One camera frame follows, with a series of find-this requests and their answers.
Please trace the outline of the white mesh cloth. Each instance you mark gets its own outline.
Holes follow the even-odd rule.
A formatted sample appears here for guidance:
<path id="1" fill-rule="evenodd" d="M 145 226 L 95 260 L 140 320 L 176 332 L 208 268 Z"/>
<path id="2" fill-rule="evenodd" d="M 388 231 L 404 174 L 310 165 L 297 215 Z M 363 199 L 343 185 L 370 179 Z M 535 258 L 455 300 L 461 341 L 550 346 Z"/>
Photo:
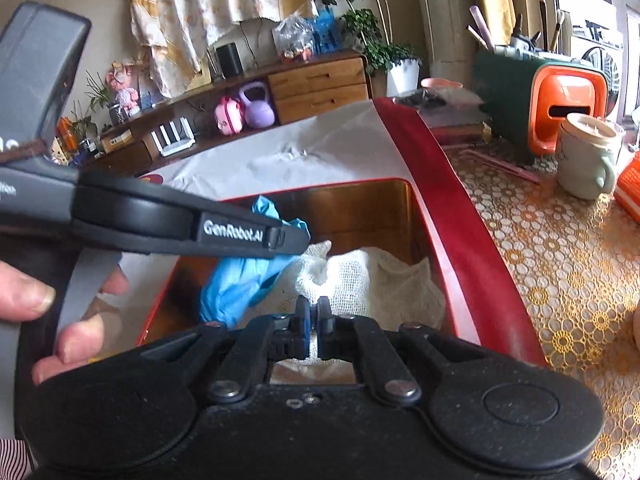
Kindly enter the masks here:
<path id="1" fill-rule="evenodd" d="M 259 315 L 291 313 L 296 299 L 329 299 L 331 312 L 374 318 L 383 330 L 405 322 L 441 328 L 446 299 L 427 258 L 407 264 L 375 247 L 332 256 L 328 240 L 312 244 L 277 276 L 270 291 L 248 308 L 239 326 Z"/>

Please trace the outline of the wooden TV cabinet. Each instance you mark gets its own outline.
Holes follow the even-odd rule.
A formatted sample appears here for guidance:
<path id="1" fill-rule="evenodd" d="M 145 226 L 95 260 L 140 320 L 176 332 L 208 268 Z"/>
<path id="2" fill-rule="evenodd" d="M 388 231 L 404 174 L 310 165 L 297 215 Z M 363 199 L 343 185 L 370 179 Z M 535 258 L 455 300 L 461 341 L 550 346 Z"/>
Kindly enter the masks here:
<path id="1" fill-rule="evenodd" d="M 370 99 L 367 62 L 353 51 L 273 64 L 165 101 L 100 139 L 107 153 L 74 165 L 139 177 L 252 134 Z"/>

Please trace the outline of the small potted plant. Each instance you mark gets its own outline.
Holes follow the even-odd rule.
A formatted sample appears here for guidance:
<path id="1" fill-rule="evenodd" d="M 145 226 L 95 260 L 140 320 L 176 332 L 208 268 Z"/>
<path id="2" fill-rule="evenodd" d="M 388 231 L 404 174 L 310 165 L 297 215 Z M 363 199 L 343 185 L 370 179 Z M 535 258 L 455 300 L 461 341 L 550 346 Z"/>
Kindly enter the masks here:
<path id="1" fill-rule="evenodd" d="M 124 111 L 115 103 L 114 92 L 107 87 L 104 81 L 98 81 L 98 76 L 93 76 L 89 72 L 87 75 L 88 91 L 86 95 L 89 98 L 90 110 L 93 112 L 99 107 L 104 108 L 110 115 L 111 122 L 114 126 L 123 124 L 128 117 Z"/>

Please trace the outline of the white wifi router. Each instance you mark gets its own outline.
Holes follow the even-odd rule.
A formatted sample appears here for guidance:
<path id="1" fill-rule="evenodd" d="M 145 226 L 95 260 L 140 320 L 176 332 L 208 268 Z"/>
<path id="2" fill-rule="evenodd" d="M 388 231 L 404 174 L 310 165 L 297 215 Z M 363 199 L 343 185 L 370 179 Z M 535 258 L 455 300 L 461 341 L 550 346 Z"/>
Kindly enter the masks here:
<path id="1" fill-rule="evenodd" d="M 194 132 L 186 117 L 160 124 L 151 132 L 151 138 L 162 157 L 188 150 L 195 143 Z"/>

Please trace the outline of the red storage box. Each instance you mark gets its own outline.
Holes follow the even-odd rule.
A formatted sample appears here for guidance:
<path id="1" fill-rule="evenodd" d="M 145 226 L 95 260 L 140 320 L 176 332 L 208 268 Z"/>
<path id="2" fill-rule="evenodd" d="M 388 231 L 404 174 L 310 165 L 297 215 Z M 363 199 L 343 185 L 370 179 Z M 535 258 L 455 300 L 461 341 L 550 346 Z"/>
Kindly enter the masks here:
<path id="1" fill-rule="evenodd" d="M 332 256 L 375 247 L 407 264 L 427 258 L 446 299 L 445 321 L 438 330 L 521 361 L 544 364 L 521 301 L 510 298 L 502 285 L 489 278 L 480 280 L 482 299 L 473 300 L 472 290 L 447 268 L 446 254 L 436 248 L 420 197 L 408 181 L 391 178 L 318 185 L 267 196 L 282 219 L 306 222 L 311 245 L 331 242 Z"/>

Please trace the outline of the pink plush doll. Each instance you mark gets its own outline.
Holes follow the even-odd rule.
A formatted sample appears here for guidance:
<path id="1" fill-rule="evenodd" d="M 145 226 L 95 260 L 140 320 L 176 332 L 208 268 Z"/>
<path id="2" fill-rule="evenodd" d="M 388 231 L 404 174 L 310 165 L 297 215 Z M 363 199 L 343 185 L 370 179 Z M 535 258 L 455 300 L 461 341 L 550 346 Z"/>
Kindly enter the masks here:
<path id="1" fill-rule="evenodd" d="M 115 103 L 128 118 L 140 112 L 139 92 L 134 88 L 134 70 L 131 65 L 113 62 L 105 76 L 108 88 L 114 92 Z"/>

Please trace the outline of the printed white tablecloth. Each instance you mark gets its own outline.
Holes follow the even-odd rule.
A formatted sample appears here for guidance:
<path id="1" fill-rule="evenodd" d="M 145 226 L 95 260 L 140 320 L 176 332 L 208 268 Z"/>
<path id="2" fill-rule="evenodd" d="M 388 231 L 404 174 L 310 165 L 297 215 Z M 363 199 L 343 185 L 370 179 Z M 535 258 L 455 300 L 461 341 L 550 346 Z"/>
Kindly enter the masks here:
<path id="1" fill-rule="evenodd" d="M 536 330 L 520 293 L 449 159 L 411 107 L 388 99 L 210 148 L 149 173 L 213 200 L 338 182 L 401 178 L 420 196 L 459 337 L 538 365 Z"/>

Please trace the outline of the purple kettlebell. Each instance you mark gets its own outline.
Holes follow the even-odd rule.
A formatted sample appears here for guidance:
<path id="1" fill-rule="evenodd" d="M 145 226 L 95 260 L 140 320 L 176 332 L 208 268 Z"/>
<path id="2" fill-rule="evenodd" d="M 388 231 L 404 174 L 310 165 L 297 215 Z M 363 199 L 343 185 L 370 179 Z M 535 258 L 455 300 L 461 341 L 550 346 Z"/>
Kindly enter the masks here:
<path id="1" fill-rule="evenodd" d="M 251 100 L 247 93 L 252 90 L 262 92 L 262 98 Z M 276 122 L 276 114 L 269 104 L 269 91 L 262 81 L 253 81 L 239 88 L 239 98 L 244 106 L 244 119 L 250 128 L 269 128 Z"/>

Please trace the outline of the black cylinder speaker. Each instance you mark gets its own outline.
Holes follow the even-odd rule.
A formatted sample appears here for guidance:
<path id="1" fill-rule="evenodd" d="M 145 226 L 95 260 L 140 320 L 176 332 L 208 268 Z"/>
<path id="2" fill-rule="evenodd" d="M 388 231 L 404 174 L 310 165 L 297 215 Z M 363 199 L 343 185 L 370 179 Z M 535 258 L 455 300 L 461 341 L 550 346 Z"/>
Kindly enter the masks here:
<path id="1" fill-rule="evenodd" d="M 244 74 L 238 48 L 234 42 L 216 47 L 216 57 L 224 78 L 239 77 Z"/>

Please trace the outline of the floral cloth TV cover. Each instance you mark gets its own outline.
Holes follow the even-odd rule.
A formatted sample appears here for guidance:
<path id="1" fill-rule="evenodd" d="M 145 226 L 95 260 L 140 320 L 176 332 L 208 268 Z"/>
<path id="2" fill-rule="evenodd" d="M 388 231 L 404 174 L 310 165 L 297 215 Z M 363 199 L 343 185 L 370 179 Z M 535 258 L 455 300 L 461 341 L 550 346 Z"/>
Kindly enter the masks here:
<path id="1" fill-rule="evenodd" d="M 131 31 L 165 98 L 181 96 L 206 50 L 239 24 L 308 15 L 312 0 L 131 0 Z"/>

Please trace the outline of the clear plastic bag of items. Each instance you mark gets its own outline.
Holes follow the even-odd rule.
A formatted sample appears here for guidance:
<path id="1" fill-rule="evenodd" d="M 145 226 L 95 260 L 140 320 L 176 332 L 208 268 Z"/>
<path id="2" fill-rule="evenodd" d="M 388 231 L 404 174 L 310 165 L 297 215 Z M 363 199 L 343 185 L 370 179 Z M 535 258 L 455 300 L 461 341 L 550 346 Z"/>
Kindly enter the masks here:
<path id="1" fill-rule="evenodd" d="M 314 56 L 314 29 L 306 18 L 287 16 L 272 30 L 272 36 L 283 63 L 309 61 Z"/>

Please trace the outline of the white ceramic mug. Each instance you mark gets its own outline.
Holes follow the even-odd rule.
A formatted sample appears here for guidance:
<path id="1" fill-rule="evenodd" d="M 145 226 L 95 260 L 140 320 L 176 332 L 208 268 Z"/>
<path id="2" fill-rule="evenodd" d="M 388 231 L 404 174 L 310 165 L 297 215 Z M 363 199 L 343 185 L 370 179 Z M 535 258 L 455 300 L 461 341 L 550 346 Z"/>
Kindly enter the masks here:
<path id="1" fill-rule="evenodd" d="M 555 156 L 560 187 L 581 200 L 614 192 L 623 135 L 608 122 L 570 113 L 560 125 Z"/>

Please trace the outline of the blue plastic basket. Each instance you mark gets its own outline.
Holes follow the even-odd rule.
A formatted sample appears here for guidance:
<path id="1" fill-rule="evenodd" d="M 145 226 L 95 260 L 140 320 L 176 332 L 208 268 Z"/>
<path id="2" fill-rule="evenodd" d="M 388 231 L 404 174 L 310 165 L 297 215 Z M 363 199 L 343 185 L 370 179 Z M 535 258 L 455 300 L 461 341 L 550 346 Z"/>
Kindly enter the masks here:
<path id="1" fill-rule="evenodd" d="M 311 21 L 316 55 L 341 51 L 343 49 L 340 30 L 333 12 L 324 8 Z"/>

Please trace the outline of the orange snack packet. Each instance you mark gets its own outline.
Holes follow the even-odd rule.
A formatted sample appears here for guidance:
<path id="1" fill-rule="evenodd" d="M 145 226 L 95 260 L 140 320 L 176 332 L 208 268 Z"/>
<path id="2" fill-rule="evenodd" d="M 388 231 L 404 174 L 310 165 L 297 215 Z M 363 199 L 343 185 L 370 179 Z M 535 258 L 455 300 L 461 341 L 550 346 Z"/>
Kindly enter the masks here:
<path id="1" fill-rule="evenodd" d="M 614 190 L 616 202 L 629 214 L 634 222 L 640 223 L 640 155 L 634 157 L 617 178 Z"/>

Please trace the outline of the potted green tree white planter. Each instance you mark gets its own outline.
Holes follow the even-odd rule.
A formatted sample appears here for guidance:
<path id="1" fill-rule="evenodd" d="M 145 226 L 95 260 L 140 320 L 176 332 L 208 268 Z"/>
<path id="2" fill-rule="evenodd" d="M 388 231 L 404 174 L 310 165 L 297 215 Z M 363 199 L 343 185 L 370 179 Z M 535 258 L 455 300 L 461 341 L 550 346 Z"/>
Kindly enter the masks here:
<path id="1" fill-rule="evenodd" d="M 328 11 L 346 4 L 337 18 L 341 37 L 362 54 L 369 79 L 382 81 L 386 96 L 416 91 L 422 58 L 411 44 L 396 40 L 390 0 L 316 1 Z"/>

